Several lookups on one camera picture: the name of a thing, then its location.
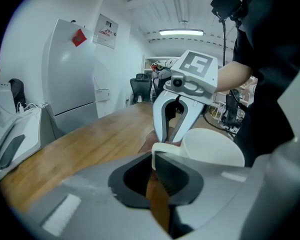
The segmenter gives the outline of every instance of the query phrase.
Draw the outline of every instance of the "black chair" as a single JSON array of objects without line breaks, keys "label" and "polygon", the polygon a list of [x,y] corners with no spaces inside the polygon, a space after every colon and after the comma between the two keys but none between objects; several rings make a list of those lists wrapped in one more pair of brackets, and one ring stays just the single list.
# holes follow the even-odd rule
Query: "black chair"
[{"label": "black chair", "polygon": [[132,104],[138,103],[139,96],[141,96],[142,102],[151,102],[150,93],[152,88],[152,80],[149,78],[132,78],[130,79],[130,85],[133,92]]},{"label": "black chair", "polygon": [[146,79],[149,79],[149,76],[147,74],[136,74],[135,75],[135,78],[136,79],[139,79],[139,80],[146,80]]},{"label": "black chair", "polygon": [[[236,99],[240,100],[240,93],[238,90],[233,89],[233,94],[236,97]],[[241,126],[242,120],[237,120],[237,113],[238,113],[238,103],[234,99],[231,93],[227,94],[225,96],[225,112],[221,118],[222,122],[224,123],[224,126],[228,128],[237,127],[239,128]]]}]

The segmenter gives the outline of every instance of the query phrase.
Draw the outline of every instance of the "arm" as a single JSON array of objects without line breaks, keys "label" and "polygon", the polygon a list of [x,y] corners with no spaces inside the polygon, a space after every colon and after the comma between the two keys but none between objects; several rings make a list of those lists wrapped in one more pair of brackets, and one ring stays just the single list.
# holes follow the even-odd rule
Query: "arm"
[{"label": "arm", "polygon": [[233,48],[233,61],[218,70],[216,92],[235,89],[249,80],[255,65],[255,52],[245,32],[238,30]]},{"label": "arm", "polygon": [[217,92],[235,89],[249,80],[253,73],[251,67],[232,61],[218,70]]}]

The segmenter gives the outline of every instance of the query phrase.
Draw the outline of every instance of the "red magnet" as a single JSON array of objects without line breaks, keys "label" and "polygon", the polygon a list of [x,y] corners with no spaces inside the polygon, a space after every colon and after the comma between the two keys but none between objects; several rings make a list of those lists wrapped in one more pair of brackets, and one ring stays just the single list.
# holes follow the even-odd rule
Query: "red magnet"
[{"label": "red magnet", "polygon": [[84,41],[86,41],[87,38],[85,37],[84,33],[82,32],[81,28],[77,30],[77,32],[74,34],[72,38],[72,42],[77,47],[81,45]]}]

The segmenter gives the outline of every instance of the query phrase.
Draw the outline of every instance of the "white cable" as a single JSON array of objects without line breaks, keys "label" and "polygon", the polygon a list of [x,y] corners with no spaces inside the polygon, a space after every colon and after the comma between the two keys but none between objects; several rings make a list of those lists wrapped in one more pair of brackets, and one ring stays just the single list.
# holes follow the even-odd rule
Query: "white cable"
[{"label": "white cable", "polygon": [[41,109],[44,109],[46,106],[48,106],[47,103],[41,103],[41,104],[37,104],[37,106]]},{"label": "white cable", "polygon": [[24,108],[24,110],[26,110],[29,106],[34,106],[34,107],[36,107],[36,108],[38,108],[38,106],[36,105],[36,104],[34,104],[34,103],[26,103],[27,105],[26,105],[26,107]]},{"label": "white cable", "polygon": [[97,83],[97,80],[95,79],[95,78],[93,78],[94,79],[94,81],[95,81],[95,83],[96,83],[96,86],[98,87],[98,90],[100,90],[100,87],[99,87],[99,85],[98,85],[98,83]]},{"label": "white cable", "polygon": [[17,113],[18,113],[18,107],[19,107],[19,104],[21,105],[21,102],[20,102],[20,101],[16,104],[16,112],[17,112]]}]

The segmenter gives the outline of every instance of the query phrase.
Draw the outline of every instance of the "hand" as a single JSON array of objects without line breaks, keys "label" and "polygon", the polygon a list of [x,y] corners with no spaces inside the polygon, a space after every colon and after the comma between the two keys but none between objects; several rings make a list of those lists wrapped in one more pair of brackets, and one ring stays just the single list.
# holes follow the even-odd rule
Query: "hand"
[{"label": "hand", "polygon": [[[172,132],[174,131],[174,128],[172,127],[169,127],[168,129],[168,136],[170,136],[172,134]],[[139,150],[138,153],[143,153],[143,152],[150,152],[151,149],[152,149],[152,146],[157,143],[157,142],[160,142],[158,140],[158,137],[156,135],[156,132],[153,130],[151,131],[146,137],[145,137],[145,142],[143,144],[143,146],[141,147],[141,149]],[[181,141],[179,142],[176,142],[176,143],[171,143],[171,142],[166,142],[168,144],[172,144],[172,145],[175,145],[175,146],[180,146],[181,145]]]}]

